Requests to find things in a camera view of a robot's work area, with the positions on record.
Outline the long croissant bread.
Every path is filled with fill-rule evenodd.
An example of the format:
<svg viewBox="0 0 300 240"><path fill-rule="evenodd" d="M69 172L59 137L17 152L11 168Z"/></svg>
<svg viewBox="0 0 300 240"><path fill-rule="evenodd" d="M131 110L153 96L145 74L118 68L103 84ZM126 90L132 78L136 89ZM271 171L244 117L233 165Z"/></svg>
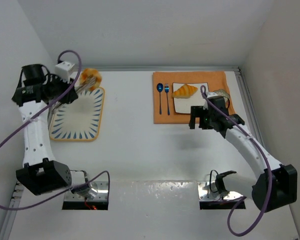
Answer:
<svg viewBox="0 0 300 240"><path fill-rule="evenodd" d="M184 84L172 93L172 97L175 99L189 99L197 91L198 91L198 88L196 86Z"/></svg>

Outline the round croissant bread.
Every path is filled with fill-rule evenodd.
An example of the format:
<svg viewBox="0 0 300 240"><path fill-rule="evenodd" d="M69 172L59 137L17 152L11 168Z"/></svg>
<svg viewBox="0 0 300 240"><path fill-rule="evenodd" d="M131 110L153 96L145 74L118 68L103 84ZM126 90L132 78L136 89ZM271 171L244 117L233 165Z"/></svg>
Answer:
<svg viewBox="0 0 300 240"><path fill-rule="evenodd" d="M102 76L95 68L85 68L79 78L81 86L85 86L90 92L99 88L102 82Z"/></svg>

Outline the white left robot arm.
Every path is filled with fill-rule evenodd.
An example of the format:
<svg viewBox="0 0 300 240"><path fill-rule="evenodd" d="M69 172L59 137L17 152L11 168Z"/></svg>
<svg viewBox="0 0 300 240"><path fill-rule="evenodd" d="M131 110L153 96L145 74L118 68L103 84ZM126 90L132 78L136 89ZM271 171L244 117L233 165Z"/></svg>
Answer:
<svg viewBox="0 0 300 240"><path fill-rule="evenodd" d="M79 75L79 85L71 77L74 65L59 62L55 73L43 70L42 64L21 68L19 82L12 101L17 104L23 123L24 158L16 171L17 180L36 196L72 186L72 175L66 164L58 162L52 152L48 129L49 104L59 101L71 104L81 90L95 90L102 76L94 68Z"/></svg>

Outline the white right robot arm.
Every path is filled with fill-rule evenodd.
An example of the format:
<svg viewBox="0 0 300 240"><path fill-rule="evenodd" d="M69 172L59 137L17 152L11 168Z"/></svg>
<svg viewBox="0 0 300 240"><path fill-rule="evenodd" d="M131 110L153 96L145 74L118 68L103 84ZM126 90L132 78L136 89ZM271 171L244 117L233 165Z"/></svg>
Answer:
<svg viewBox="0 0 300 240"><path fill-rule="evenodd" d="M238 114L229 114L223 97L213 96L205 105L191 106L190 129L215 130L231 143L252 169L255 177L247 178L234 170L216 176L212 189L220 194L234 191L253 200L265 212L292 204L297 200L296 168L284 165L268 153L248 132Z"/></svg>

